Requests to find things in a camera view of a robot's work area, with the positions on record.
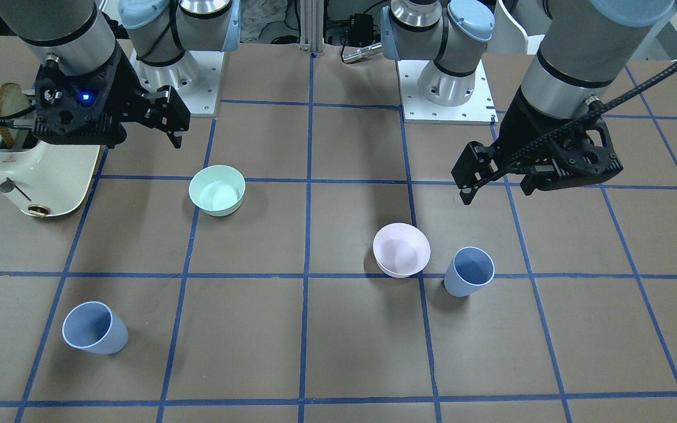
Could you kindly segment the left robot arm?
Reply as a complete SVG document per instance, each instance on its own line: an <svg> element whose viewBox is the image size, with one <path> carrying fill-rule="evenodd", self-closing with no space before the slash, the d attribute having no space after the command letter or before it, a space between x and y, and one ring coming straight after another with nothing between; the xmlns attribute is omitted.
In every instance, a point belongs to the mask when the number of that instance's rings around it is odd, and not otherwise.
<svg viewBox="0 0 677 423"><path fill-rule="evenodd" d="M463 203L506 174L521 189L601 184L623 166L602 115L632 98L602 96L672 1L549 1L551 24L490 146L469 142L451 171ZM422 60L417 87L441 106L464 104L494 41L492 11L479 1L392 1L382 11L383 54Z"/></svg>

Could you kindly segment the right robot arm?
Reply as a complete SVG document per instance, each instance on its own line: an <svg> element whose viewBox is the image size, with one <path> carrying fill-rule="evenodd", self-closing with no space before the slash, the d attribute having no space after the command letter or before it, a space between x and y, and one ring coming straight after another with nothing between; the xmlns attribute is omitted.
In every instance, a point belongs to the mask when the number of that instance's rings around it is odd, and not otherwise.
<svg viewBox="0 0 677 423"><path fill-rule="evenodd" d="M143 65L135 72L94 1L0 1L0 17L39 59L34 104L0 125L51 145L115 147L125 122L166 134L190 128L180 96L196 79L194 51L236 50L239 1L121 1L121 23Z"/></svg>

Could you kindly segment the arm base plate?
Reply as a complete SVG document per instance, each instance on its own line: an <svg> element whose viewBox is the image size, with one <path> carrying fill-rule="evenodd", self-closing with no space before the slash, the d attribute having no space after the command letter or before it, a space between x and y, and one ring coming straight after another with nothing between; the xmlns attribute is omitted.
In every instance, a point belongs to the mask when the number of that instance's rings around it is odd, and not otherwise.
<svg viewBox="0 0 677 423"><path fill-rule="evenodd" d="M496 107L482 61L474 73L465 77L444 74L427 60L400 60L397 70L407 123L497 123Z"/></svg>
<svg viewBox="0 0 677 423"><path fill-rule="evenodd" d="M185 102L192 117L214 118L219 105L219 91L226 61L223 52L188 51L172 65L153 67L136 59L130 62L140 83L154 92L161 86L172 86Z"/></svg>

